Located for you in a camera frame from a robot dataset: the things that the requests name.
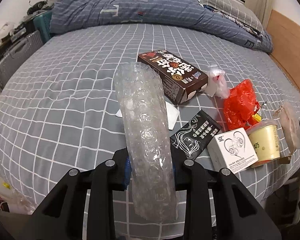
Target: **black packet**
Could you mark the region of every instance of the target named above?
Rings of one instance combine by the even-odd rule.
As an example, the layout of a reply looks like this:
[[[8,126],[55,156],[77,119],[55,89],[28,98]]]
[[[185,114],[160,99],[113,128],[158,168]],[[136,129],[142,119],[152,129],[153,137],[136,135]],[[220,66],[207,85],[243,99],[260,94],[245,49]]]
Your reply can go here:
[[[175,148],[183,150],[188,159],[195,160],[220,130],[221,126],[200,110],[170,141]]]

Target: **white plastic bag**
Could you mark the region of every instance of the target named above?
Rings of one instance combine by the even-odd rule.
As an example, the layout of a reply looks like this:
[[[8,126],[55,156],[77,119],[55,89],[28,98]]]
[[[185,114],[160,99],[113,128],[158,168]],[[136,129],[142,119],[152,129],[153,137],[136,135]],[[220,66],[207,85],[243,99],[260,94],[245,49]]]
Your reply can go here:
[[[13,23],[13,22],[7,22],[7,23],[5,23],[5,24],[1,27],[1,29],[0,29],[0,42],[1,42],[1,40],[2,40],[5,36],[7,36],[7,35],[10,33],[10,31],[13,30],[13,28],[14,28],[14,23]]]
[[[217,91],[214,94],[222,99],[228,98],[230,96],[230,90],[227,87],[227,82],[225,79],[225,72],[222,69],[212,66],[207,72],[207,75],[217,84]]]

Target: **blue comforter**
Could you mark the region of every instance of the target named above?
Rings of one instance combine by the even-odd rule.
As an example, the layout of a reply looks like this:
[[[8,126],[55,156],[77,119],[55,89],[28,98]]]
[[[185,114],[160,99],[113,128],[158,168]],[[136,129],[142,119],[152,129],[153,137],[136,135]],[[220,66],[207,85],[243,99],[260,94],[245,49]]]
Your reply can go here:
[[[156,23],[192,28],[265,52],[273,49],[267,32],[255,37],[197,0],[58,0],[52,12],[51,33],[125,22]]]

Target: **wooden bed frame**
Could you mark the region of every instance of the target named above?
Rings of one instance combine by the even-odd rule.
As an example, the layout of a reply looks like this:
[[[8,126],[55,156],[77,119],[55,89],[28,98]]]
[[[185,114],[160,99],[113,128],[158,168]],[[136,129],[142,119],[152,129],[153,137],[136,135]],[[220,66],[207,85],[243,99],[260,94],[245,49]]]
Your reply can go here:
[[[274,45],[270,57],[300,91],[300,26],[272,10],[267,31]]]

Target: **blue object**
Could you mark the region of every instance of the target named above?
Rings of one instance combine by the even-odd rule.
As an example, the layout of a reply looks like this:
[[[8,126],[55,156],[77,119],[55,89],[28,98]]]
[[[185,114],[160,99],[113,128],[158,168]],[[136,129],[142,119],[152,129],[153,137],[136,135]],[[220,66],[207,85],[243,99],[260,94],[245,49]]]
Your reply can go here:
[[[48,10],[39,14],[33,19],[34,28],[40,32],[43,44],[51,39],[50,35],[50,21],[52,17],[52,10]]]
[[[128,185],[130,183],[131,172],[132,172],[131,163],[130,163],[130,159],[128,156],[127,160],[126,160],[126,164],[124,166],[124,184],[126,186],[126,189],[128,188]]]
[[[155,23],[209,33],[243,47],[271,52],[267,32],[257,38],[197,0],[58,0],[52,9],[51,33],[98,25]]]

